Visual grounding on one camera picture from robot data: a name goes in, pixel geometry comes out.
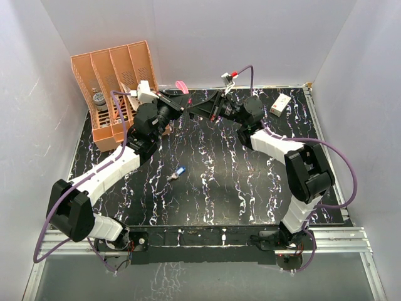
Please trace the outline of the blue key tag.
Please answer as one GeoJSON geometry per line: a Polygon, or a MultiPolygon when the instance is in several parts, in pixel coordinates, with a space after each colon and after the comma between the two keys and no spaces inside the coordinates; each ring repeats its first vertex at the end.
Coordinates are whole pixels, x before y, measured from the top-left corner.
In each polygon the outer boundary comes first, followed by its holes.
{"type": "Polygon", "coordinates": [[[180,166],[175,172],[173,172],[168,178],[167,181],[175,181],[177,180],[183,173],[186,171],[185,166],[180,166]]]}

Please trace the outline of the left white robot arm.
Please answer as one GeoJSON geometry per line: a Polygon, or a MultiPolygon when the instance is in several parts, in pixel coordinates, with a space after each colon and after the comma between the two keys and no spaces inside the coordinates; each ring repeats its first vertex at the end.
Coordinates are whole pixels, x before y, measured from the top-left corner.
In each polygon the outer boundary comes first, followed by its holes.
{"type": "Polygon", "coordinates": [[[141,104],[134,124],[115,152],[81,176],[53,184],[47,222],[74,242],[96,238],[108,241],[116,250],[126,248],[130,240],[126,226],[95,214],[93,207],[116,182],[153,156],[166,126],[184,113],[189,98],[187,93],[157,92],[154,100],[141,104]]]}

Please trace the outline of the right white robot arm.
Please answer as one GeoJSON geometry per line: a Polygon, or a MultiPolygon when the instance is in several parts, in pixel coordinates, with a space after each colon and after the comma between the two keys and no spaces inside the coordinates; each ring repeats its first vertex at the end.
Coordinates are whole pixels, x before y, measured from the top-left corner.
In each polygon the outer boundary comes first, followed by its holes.
{"type": "Polygon", "coordinates": [[[243,146],[285,166],[291,202],[278,232],[269,236],[268,242],[288,249],[300,244],[310,214],[335,184],[322,147],[314,142],[296,142],[268,134],[263,125],[264,106],[257,96],[236,103],[231,96],[216,92],[207,100],[189,106],[188,112],[191,117],[197,115],[212,122],[222,117],[240,124],[237,135],[243,146]]]}

